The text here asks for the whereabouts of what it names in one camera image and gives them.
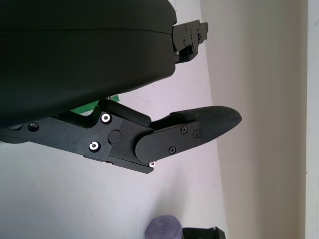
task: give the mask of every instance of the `silver screw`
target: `silver screw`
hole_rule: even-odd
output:
[[[99,151],[99,146],[100,146],[100,144],[99,144],[99,142],[92,142],[92,143],[90,143],[90,145],[89,145],[89,149],[92,151],[92,152],[97,152],[97,151]]]
[[[111,120],[111,116],[109,114],[107,114],[107,113],[102,114],[101,121],[103,123],[108,123],[108,122],[110,122],[110,120]]]
[[[149,166],[150,166],[151,168],[154,168],[155,165],[156,165],[156,162],[155,162],[155,161],[149,164]]]

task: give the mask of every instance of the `purple roll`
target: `purple roll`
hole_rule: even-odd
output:
[[[176,217],[154,218],[145,231],[146,239],[182,239],[183,227]]]

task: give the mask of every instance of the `black plastic cover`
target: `black plastic cover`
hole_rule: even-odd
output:
[[[167,0],[0,0],[0,30],[134,29],[172,33]]]
[[[0,16],[0,127],[175,71],[176,14],[167,0],[1,0]]]

